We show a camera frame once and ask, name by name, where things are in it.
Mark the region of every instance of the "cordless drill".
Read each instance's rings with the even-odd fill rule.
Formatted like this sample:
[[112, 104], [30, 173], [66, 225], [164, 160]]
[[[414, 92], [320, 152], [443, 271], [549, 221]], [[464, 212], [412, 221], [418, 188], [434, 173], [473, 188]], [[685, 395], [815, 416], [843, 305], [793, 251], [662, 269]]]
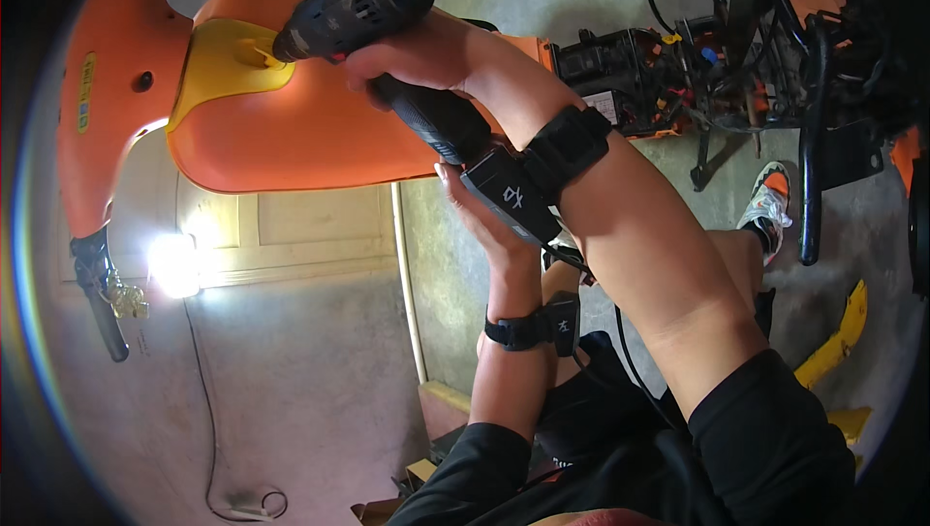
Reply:
[[[283, 62], [322, 57], [338, 64], [355, 50], [412, 27], [425, 18], [433, 2], [304, 0], [274, 38], [274, 57]], [[406, 84], [389, 74], [370, 83], [378, 98], [448, 162], [471, 162], [490, 146], [491, 128], [468, 100], [448, 90]]]

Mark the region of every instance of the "yellow plastic part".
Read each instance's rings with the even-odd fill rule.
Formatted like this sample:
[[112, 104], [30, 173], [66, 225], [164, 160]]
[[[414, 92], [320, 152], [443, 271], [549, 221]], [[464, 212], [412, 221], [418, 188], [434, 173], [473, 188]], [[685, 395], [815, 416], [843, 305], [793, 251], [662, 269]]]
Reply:
[[294, 64], [280, 62], [272, 55], [276, 33], [237, 19], [211, 19], [194, 28], [166, 131], [177, 128], [199, 104], [236, 94], [278, 90], [290, 81]]
[[843, 437], [846, 439], [846, 445], [855, 445], [862, 435], [862, 427], [865, 427], [868, 416], [871, 415], [871, 407], [859, 407], [858, 409], [844, 409], [842, 411], [831, 411], [827, 414], [827, 421], [843, 431]]
[[849, 356], [866, 325], [867, 311], [868, 288], [866, 282], [860, 280], [852, 294], [846, 298], [846, 311], [843, 312], [840, 328], [794, 372], [799, 383], [808, 389], [813, 387]]

